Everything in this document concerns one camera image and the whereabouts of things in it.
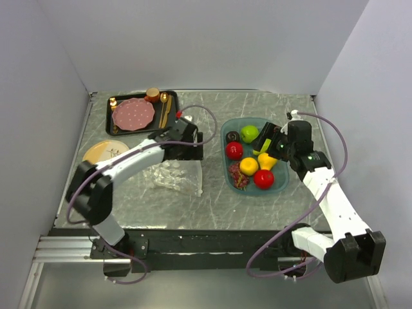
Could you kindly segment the clear polka dot zip bag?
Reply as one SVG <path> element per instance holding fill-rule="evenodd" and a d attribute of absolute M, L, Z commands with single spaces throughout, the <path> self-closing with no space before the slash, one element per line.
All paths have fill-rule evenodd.
<path fill-rule="evenodd" d="M 199 160 L 168 160 L 143 171 L 145 182 L 152 188 L 165 187 L 189 196 L 203 193 L 203 173 Z"/>

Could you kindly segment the green apple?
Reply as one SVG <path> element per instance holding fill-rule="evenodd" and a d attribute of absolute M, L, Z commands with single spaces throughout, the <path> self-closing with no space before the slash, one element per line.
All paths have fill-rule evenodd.
<path fill-rule="evenodd" d="M 259 129 L 256 126 L 244 126 L 241 128 L 240 137 L 246 144 L 251 144 L 259 135 Z"/>

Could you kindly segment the red apple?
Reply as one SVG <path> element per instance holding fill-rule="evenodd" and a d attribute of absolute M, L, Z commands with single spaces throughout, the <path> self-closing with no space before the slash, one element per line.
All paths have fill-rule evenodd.
<path fill-rule="evenodd" d="M 253 181 L 257 188 L 267 190 L 273 186 L 275 177 L 271 171 L 261 169 L 254 174 Z"/>
<path fill-rule="evenodd" d="M 242 144 L 240 142 L 229 142 L 225 148 L 225 155 L 230 160 L 241 160 L 243 158 Z"/>

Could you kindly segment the yellow orange fruit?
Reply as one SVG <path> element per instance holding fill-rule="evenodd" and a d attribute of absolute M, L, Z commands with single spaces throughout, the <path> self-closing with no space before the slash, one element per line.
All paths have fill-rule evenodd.
<path fill-rule="evenodd" d="M 258 171 L 259 164 L 255 158 L 247 157 L 240 161 L 239 169 L 243 174 L 253 176 Z"/>

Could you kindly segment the red grape bunch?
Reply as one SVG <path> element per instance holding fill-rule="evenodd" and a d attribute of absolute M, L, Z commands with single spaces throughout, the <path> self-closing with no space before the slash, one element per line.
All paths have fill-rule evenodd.
<path fill-rule="evenodd" d="M 232 177 L 234 187 L 239 190 L 245 190 L 249 184 L 249 177 L 241 172 L 240 163 L 234 163 L 229 167 L 229 175 Z"/>

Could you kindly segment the green pear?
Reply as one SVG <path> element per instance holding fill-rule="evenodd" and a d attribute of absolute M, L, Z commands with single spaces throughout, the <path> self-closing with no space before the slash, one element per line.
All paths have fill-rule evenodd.
<path fill-rule="evenodd" d="M 271 144 L 271 139 L 267 138 L 259 151 L 253 150 L 253 152 L 252 152 L 253 155 L 254 156 L 259 156 L 260 154 L 265 153 L 267 151 L 268 147 L 270 146 L 270 144 Z"/>

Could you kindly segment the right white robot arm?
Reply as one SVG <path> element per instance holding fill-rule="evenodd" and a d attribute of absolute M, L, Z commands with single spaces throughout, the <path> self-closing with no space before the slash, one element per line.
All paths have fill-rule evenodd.
<path fill-rule="evenodd" d="M 386 247 L 380 231 L 373 232 L 361 219 L 344 194 L 326 155 L 314 150 L 312 126 L 300 117 L 292 117 L 284 128 L 276 126 L 268 154 L 290 164 L 315 198 L 310 207 L 320 208 L 332 237 L 293 221 L 269 239 L 249 259 L 247 266 L 283 234 L 283 252 L 296 256 L 302 250 L 320 261 L 334 283 L 342 283 L 378 274 Z"/>

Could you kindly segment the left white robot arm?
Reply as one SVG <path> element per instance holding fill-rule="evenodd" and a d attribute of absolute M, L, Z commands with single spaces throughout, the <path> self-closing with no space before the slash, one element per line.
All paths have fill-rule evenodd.
<path fill-rule="evenodd" d="M 92 164 L 85 160 L 76 169 L 66 201 L 106 242 L 113 258 L 128 250 L 125 230 L 112 215 L 113 192 L 135 174 L 167 160 L 202 160 L 203 133 L 185 118 L 151 133 L 136 147 L 112 159 Z"/>

